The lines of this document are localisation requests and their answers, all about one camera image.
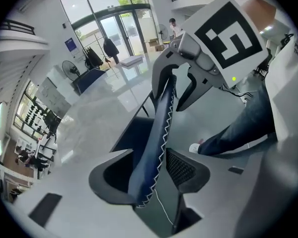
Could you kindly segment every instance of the white cable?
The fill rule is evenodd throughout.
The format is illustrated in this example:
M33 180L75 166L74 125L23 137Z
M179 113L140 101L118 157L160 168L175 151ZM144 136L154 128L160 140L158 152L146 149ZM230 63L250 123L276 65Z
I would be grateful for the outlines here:
M157 199L158 199L160 205L162 206L165 215L167 216L168 221L173 225L172 221L169 219L169 216L168 216L167 212L166 212L165 209L164 209L163 204L161 203L161 201L160 201L160 199L159 199L159 197L158 197L158 192L157 192L157 190L156 190L156 189L154 189L154 190L155 190L155 193L156 193L156 195L157 195Z

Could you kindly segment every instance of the seated person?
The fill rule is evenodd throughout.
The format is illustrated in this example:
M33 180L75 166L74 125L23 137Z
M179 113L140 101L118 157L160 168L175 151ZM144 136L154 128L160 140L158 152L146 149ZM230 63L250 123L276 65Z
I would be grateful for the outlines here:
M26 150L21 150L20 146L16 148L17 153L19 154L18 158L15 159L15 162L18 164L18 160L22 161L25 165L34 165L39 171L42 171L44 168L47 168L48 165L44 165L43 163L47 163L48 161L44 161L41 159L37 159L34 156L33 152L27 152Z

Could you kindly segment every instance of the white zigzag stitching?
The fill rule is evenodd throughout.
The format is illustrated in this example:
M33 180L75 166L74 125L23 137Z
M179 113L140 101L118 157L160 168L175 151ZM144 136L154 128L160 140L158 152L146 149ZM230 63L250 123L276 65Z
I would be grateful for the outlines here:
M175 95L175 83L176 83L176 79L174 80L174 84L173 84L173 92L172 92L172 96L171 96L171 106L169 107L170 112L168 113L169 118L166 121L168 123L168 125L164 128L165 135L163 135L163 137L162 137L164 143L161 145L162 153L159 156L160 164L157 167L158 174L153 178L154 184L150 187L151 193L146 196L147 200L146 201L143 201L143 204L142 205L138 205L137 208L144 208L149 203L149 201L150 201L150 199L151 199L151 197L153 195L153 191L154 191L155 185L157 183L157 179L159 177L159 171L160 171L160 167L162 165L162 159L161 158L163 157L163 155L165 153L165 147L166 147L167 141L168 141L168 139L166 139L166 138L168 138L168 135L169 135L169 130L168 129L170 128L171 121L172 121L173 103L174 103L174 95Z

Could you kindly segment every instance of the blue chair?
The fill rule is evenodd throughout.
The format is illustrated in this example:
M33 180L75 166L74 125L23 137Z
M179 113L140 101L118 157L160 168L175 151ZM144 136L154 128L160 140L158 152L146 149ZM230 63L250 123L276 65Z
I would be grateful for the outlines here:
M85 92L85 90L96 81L105 71L99 69L91 69L87 73L84 73L80 78L77 79L76 85L79 94Z
M145 207L153 195L166 151L173 115L176 76L171 75L157 105L154 119L135 118L113 151L132 149L99 166L89 185L111 204Z

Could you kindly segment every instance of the standing fan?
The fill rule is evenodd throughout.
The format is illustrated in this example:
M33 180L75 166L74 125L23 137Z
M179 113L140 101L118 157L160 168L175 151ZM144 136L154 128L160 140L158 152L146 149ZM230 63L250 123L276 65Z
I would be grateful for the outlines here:
M75 79L80 77L80 73L78 68L72 63L71 61L64 61L62 63L62 69L64 74L71 80L74 81Z
M157 33L161 36L162 40L165 40L168 37L168 30L164 25L157 25Z

